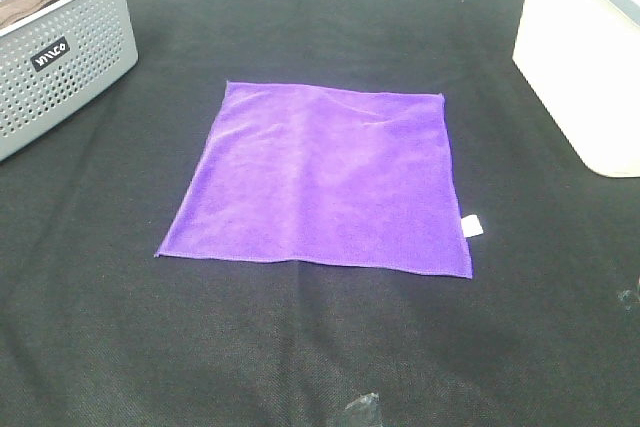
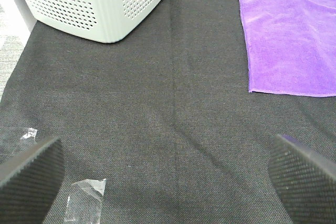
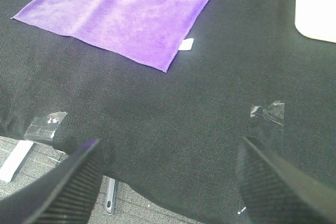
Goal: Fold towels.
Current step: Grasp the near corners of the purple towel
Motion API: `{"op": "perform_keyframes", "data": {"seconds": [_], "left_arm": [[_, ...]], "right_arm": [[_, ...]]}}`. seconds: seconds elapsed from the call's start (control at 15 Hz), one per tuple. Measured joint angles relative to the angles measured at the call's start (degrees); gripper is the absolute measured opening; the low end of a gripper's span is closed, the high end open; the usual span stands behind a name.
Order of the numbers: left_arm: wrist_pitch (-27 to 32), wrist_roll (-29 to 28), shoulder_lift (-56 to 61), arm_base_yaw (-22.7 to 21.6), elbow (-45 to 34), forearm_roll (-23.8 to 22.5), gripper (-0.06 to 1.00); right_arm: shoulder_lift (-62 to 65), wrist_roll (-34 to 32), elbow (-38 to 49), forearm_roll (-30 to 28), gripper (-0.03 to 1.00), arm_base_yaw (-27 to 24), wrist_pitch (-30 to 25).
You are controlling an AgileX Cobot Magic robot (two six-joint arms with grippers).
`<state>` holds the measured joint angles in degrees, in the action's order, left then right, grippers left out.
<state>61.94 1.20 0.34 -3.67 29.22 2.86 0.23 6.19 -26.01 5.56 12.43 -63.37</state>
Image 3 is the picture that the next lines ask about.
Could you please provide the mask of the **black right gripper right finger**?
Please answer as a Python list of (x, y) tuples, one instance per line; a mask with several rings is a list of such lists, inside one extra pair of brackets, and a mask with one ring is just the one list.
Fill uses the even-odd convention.
[(236, 178), (252, 223), (335, 223), (335, 190), (254, 137), (243, 137)]

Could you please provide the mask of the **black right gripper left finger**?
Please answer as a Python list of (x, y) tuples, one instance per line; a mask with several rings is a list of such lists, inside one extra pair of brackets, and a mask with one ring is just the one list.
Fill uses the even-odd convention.
[(1, 223), (87, 223), (101, 183), (100, 141), (91, 139), (49, 173), (1, 200)]

